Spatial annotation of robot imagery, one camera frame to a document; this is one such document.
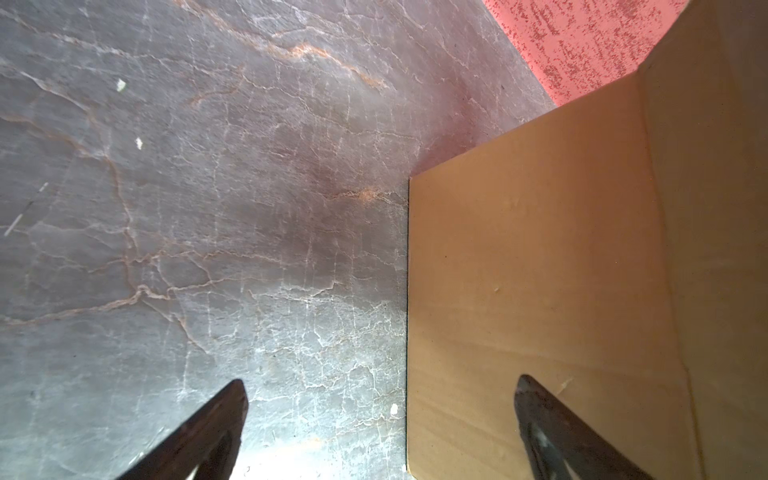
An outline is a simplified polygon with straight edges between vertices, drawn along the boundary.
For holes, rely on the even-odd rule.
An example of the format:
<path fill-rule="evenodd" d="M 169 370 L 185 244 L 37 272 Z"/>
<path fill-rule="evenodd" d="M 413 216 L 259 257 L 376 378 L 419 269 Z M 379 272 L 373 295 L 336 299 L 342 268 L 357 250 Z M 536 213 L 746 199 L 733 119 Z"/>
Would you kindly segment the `brown cardboard express box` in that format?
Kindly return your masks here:
<path fill-rule="evenodd" d="M 535 479 L 528 374 L 649 479 L 767 475 L 767 5 L 409 183 L 406 468 Z"/>

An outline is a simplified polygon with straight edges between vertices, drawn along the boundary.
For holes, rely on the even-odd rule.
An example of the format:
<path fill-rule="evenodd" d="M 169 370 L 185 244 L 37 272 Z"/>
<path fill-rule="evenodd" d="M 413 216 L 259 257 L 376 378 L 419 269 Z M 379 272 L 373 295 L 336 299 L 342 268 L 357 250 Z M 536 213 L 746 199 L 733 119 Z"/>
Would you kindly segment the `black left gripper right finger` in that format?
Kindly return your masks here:
<path fill-rule="evenodd" d="M 534 377 L 519 377 L 514 408 L 535 479 L 649 479 Z"/>

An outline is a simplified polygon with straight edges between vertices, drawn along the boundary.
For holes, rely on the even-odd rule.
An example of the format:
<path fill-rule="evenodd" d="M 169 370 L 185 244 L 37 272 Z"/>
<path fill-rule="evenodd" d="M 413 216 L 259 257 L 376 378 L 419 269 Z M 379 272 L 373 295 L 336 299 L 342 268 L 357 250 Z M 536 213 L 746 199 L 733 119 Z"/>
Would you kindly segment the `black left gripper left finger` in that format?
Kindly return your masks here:
<path fill-rule="evenodd" d="M 230 478 L 247 412 L 244 383 L 234 379 L 120 477 Z"/>

